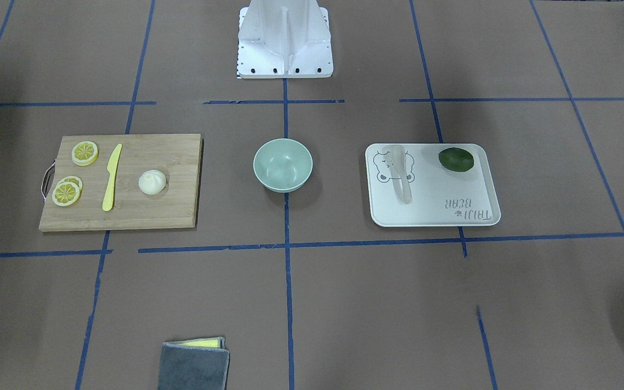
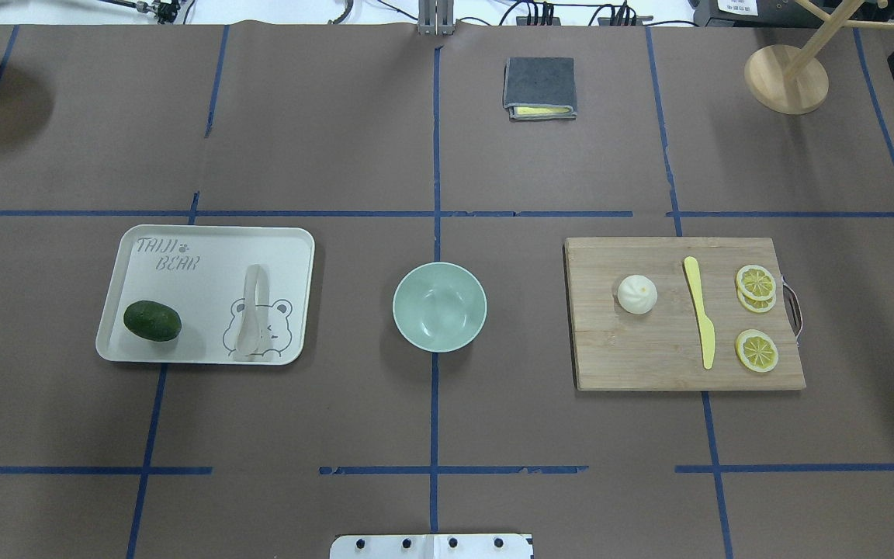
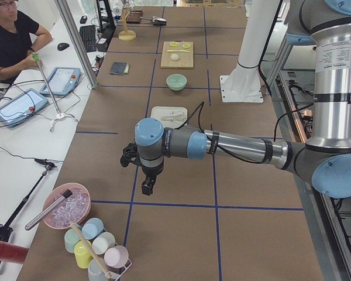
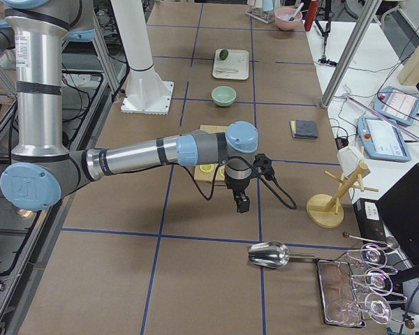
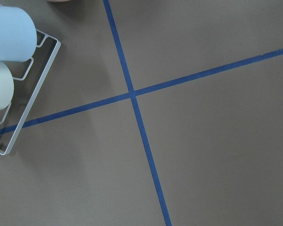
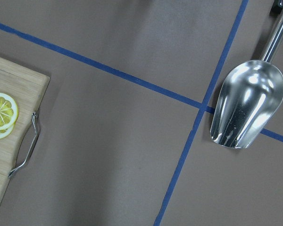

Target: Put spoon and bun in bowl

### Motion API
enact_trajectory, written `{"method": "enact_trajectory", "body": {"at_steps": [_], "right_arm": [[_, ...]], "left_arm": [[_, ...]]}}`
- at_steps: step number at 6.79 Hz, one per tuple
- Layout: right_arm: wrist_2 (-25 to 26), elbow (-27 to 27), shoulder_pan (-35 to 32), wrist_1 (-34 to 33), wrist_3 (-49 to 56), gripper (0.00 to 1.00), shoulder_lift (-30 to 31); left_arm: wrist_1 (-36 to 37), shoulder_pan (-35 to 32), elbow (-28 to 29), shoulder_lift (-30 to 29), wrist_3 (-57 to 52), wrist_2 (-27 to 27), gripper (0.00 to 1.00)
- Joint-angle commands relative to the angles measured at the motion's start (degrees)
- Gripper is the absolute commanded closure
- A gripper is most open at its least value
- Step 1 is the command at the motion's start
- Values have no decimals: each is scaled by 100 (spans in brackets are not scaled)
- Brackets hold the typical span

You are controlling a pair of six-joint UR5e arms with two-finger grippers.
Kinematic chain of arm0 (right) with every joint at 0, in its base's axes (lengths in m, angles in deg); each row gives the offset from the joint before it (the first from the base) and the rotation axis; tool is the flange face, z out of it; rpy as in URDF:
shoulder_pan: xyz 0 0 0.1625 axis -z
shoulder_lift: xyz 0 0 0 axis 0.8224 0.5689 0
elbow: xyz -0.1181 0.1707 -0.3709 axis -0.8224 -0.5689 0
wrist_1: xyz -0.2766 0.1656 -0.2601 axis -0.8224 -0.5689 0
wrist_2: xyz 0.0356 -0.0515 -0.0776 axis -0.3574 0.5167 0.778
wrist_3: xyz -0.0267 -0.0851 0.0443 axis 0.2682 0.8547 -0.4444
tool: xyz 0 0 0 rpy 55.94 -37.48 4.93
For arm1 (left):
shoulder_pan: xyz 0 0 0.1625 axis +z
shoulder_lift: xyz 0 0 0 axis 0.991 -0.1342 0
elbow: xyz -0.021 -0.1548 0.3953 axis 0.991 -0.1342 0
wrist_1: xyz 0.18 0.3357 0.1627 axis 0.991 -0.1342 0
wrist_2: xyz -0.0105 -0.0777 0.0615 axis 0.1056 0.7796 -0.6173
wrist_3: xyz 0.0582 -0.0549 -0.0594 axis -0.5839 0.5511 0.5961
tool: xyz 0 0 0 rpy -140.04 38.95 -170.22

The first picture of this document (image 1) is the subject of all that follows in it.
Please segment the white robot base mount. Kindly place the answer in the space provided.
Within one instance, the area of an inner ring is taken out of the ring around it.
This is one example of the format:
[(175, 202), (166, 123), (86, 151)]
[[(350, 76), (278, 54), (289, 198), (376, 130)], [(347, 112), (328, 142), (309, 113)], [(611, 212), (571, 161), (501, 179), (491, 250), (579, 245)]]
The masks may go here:
[(252, 1), (239, 11), (241, 79), (316, 79), (334, 73), (327, 8), (317, 1)]

